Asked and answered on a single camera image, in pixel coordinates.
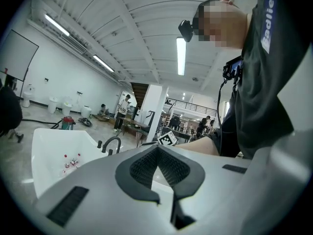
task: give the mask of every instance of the tiled floor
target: tiled floor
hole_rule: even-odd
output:
[[[23,118],[36,119],[47,122],[58,122],[63,117],[62,112],[56,111],[50,114],[47,107],[31,104],[29,108],[23,108]],[[92,127],[86,127],[78,122],[81,115],[71,113],[70,116],[77,122],[74,130],[85,130],[95,140],[101,140],[103,143],[109,138],[115,136],[113,126],[107,122],[99,122],[91,119]],[[36,193],[33,184],[31,171],[31,146],[34,130],[37,128],[50,128],[51,124],[41,124],[37,122],[22,121],[16,129],[24,134],[21,143],[17,143],[17,138],[0,138],[0,176],[6,183],[8,189],[18,198],[33,203],[36,200]],[[120,134],[121,152],[136,147],[134,136],[125,133]],[[113,141],[112,147],[117,146],[117,141]]]

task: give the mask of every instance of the fluorescent light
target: fluorescent light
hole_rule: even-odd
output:
[[[62,31],[64,34],[66,34],[67,36],[69,36],[69,32],[64,29],[57,21],[55,21],[52,17],[48,16],[47,14],[45,14],[45,18],[52,23],[54,26],[56,26],[60,31]]]
[[[97,55],[94,55],[93,58],[97,60],[100,64],[102,64],[105,68],[107,68],[109,71],[114,72],[110,66],[108,66],[105,62],[103,62]]]
[[[186,42],[183,38],[176,38],[177,45],[177,63],[178,75],[185,75],[185,61],[186,61]]]

